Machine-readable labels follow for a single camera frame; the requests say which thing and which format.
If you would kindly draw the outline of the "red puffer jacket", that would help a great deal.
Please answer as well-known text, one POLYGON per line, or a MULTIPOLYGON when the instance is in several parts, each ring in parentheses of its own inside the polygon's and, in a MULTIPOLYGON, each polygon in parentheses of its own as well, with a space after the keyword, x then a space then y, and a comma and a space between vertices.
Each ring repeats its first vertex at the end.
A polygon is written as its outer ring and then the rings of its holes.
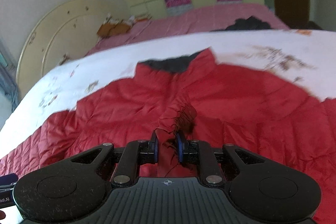
POLYGON ((50 115, 1 159, 1 175, 23 176, 102 143, 122 147, 155 132, 157 165, 143 176, 193 176, 178 163, 174 135, 220 147, 236 144, 304 172, 318 182, 319 223, 335 223, 335 99, 323 101, 275 75, 217 64, 201 51, 182 73, 139 63, 132 78, 109 83, 50 115))

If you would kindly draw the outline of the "orange patterned pillow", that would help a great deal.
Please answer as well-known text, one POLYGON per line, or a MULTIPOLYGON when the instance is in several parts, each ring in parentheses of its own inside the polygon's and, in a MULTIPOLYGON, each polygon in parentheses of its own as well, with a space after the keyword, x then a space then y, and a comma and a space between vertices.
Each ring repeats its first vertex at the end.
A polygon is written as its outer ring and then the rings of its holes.
POLYGON ((131 30, 136 23, 135 17, 131 16, 129 19, 115 19, 108 14, 103 24, 97 31, 97 36, 100 38, 109 38, 112 36, 123 35, 131 30))

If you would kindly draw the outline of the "pink quilted bedspread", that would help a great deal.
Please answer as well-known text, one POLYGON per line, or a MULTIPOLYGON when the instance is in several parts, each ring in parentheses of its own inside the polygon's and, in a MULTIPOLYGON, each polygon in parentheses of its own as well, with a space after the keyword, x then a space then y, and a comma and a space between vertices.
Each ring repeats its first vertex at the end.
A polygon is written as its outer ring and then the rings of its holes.
POLYGON ((264 5, 254 3, 214 5, 193 9, 179 16, 137 22, 126 34, 100 39, 87 55, 147 40, 225 29, 233 25, 236 19, 248 19, 250 16, 268 22, 272 29, 289 29, 264 5))

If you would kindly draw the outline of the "cream round headboard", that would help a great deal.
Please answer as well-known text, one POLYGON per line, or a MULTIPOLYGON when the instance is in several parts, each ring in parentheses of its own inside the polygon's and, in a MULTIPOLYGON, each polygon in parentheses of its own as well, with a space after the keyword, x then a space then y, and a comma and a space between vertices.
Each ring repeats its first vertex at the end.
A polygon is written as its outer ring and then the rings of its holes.
POLYGON ((71 0, 43 16, 19 58, 20 98, 55 67, 84 57, 97 44, 97 31, 107 15, 126 18, 129 11, 106 0, 71 0))

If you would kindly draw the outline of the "black garment on bed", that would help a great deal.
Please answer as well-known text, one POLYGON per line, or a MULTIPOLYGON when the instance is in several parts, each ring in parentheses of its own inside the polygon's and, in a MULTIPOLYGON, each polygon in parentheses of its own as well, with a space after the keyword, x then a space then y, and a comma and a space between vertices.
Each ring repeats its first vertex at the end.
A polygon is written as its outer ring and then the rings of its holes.
POLYGON ((233 25, 226 27, 225 29, 213 30, 213 32, 220 31, 257 31, 257 30, 271 30, 272 27, 268 22, 264 22, 254 16, 250 16, 248 19, 238 18, 233 25))

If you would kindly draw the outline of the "white floral bed sheet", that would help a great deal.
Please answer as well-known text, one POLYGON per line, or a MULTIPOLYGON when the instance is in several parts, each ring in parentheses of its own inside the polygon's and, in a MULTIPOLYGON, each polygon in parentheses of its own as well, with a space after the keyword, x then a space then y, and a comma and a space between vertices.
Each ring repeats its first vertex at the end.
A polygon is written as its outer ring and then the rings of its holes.
POLYGON ((321 30, 215 31, 112 48, 52 69, 21 100, 1 130, 1 155, 25 141, 52 114, 108 83, 131 77, 148 59, 170 59, 210 48, 219 63, 274 73, 314 96, 335 96, 335 33, 321 30))

